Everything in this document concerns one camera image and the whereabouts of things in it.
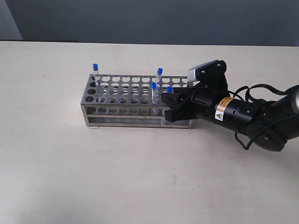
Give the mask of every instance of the robotic arm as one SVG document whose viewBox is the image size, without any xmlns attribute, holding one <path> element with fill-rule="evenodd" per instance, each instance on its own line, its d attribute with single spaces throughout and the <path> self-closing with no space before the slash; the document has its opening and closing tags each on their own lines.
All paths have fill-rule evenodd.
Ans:
<svg viewBox="0 0 299 224">
<path fill-rule="evenodd" d="M 269 150 L 281 151 L 286 142 L 299 136 L 299 85 L 279 91 L 267 84 L 244 86 L 235 93 L 228 90 L 224 61 L 214 60 L 188 70 L 188 82 L 199 81 L 194 87 L 174 88 L 174 93 L 162 93 L 162 102 L 169 122 L 204 119 L 235 132 L 235 138 L 248 150 L 252 143 Z M 266 88 L 285 96 L 279 101 L 255 99 L 254 88 Z M 238 95 L 246 90 L 245 100 Z M 244 145 L 238 133 L 250 141 Z"/>
</svg>

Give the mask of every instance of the white table surface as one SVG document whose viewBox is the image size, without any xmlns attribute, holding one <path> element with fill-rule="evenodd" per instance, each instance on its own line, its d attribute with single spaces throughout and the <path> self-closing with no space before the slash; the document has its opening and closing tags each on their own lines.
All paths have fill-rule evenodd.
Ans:
<svg viewBox="0 0 299 224">
<path fill-rule="evenodd" d="M 79 103 L 93 63 L 186 75 L 221 59 L 230 90 L 285 90 L 299 82 L 298 58 L 291 47 L 0 42 L 0 223 L 297 223 L 299 139 L 274 153 L 245 151 L 200 120 L 192 130 L 89 129 Z"/>
</svg>

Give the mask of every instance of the test tube rack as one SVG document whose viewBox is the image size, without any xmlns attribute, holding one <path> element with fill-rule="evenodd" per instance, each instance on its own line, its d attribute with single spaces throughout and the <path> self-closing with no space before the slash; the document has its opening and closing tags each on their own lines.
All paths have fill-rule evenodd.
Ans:
<svg viewBox="0 0 299 224">
<path fill-rule="evenodd" d="M 164 120 L 164 110 L 169 107 L 161 102 L 160 96 L 160 91 L 166 92 L 168 86 L 187 86 L 187 77 L 162 76 L 159 101 L 153 105 L 151 83 L 155 79 L 155 76 L 90 74 L 80 103 L 86 125 L 190 129 L 192 120 L 173 123 Z"/>
</svg>

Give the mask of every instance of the blue cap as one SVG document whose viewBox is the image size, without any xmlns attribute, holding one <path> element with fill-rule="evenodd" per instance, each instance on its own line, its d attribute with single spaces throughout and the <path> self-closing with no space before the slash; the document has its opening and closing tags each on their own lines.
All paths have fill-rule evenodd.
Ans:
<svg viewBox="0 0 299 224">
<path fill-rule="evenodd" d="M 99 69 L 98 64 L 93 64 L 93 70 L 97 71 Z"/>
<path fill-rule="evenodd" d="M 157 83 L 151 83 L 151 88 L 153 90 L 156 90 L 157 89 Z"/>
<path fill-rule="evenodd" d="M 167 92 L 172 93 L 172 86 L 167 87 Z"/>
<path fill-rule="evenodd" d="M 163 72 L 163 69 L 158 68 L 157 74 L 158 74 L 158 75 L 162 75 L 162 72 Z"/>
</svg>

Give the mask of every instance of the yellow warning sticker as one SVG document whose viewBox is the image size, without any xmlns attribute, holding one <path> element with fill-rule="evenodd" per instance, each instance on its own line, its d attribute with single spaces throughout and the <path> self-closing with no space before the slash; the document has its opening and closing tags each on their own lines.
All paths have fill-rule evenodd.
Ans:
<svg viewBox="0 0 299 224">
<path fill-rule="evenodd" d="M 226 107 L 228 104 L 233 100 L 231 97 L 225 97 L 220 101 L 220 103 L 217 106 L 216 113 L 215 113 L 215 119 L 223 121 L 223 115 Z"/>
</svg>

